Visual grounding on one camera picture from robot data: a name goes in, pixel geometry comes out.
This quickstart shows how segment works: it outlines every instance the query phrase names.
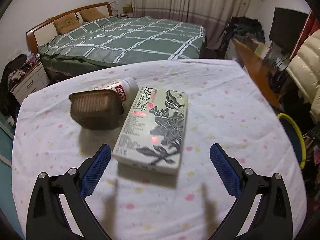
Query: curtain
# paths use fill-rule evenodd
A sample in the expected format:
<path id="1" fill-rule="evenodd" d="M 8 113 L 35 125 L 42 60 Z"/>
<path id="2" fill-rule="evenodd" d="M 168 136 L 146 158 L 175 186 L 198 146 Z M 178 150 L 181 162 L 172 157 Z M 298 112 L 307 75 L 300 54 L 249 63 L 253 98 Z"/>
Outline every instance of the curtain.
<path id="1" fill-rule="evenodd" d="M 244 16 L 250 0 L 131 0 L 135 17 L 151 16 L 203 25 L 207 46 L 217 49 L 232 17 Z"/>

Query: white puffer jacket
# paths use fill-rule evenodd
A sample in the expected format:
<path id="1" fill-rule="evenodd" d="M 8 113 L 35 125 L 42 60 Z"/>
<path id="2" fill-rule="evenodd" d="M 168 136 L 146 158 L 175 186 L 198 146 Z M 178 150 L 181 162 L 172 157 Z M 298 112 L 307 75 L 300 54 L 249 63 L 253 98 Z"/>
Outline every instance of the white puffer jacket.
<path id="1" fill-rule="evenodd" d="M 320 122 L 320 30 L 309 36 L 287 67 L 287 72 L 311 103 L 311 117 Z"/>

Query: floral tablecloth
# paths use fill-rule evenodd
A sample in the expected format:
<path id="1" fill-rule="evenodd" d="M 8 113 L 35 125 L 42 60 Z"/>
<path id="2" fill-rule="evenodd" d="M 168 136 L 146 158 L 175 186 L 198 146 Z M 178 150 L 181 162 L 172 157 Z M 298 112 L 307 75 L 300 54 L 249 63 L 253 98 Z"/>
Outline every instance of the floral tablecloth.
<path id="1" fill-rule="evenodd" d="M 231 208 L 209 159 L 218 142 L 227 154 L 257 174 L 282 174 L 293 215 L 294 235 L 306 214 L 306 194 L 292 146 L 275 113 L 234 61 L 172 60 L 123 65 L 77 76 L 29 95 L 22 103 L 12 153 L 12 191 L 25 233 L 37 175 L 64 174 L 93 156 L 102 143 L 114 147 L 120 128 L 90 131 L 70 116 L 68 96 L 115 78 L 132 76 L 139 86 L 186 92 L 188 112 L 182 162 L 176 177 L 149 173 L 112 159 L 86 201 L 116 240 L 200 240 L 213 234 Z M 81 234 L 61 197 L 74 232 Z M 240 233 L 252 221 L 251 212 Z"/>

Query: white dresser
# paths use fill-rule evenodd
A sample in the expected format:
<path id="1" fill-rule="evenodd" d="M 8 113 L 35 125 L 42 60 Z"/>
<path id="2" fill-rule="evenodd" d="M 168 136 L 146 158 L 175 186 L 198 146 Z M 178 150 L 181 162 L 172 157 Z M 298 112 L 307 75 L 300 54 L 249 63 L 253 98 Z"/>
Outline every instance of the white dresser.
<path id="1" fill-rule="evenodd" d="M 42 63 L 35 62 L 25 77 L 12 88 L 11 93 L 22 104 L 28 95 L 45 88 L 49 83 L 49 78 Z"/>

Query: teal floor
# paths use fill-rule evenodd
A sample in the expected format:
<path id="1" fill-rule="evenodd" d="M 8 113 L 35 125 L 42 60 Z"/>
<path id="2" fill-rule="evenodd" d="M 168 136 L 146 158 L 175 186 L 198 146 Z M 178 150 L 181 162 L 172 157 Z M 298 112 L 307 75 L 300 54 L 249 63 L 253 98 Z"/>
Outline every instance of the teal floor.
<path id="1" fill-rule="evenodd" d="M 0 128 L 0 154 L 10 161 L 12 157 L 12 143 L 13 140 Z M 12 227 L 24 239 L 25 237 L 13 200 L 11 177 L 11 168 L 0 162 L 0 208 Z"/>

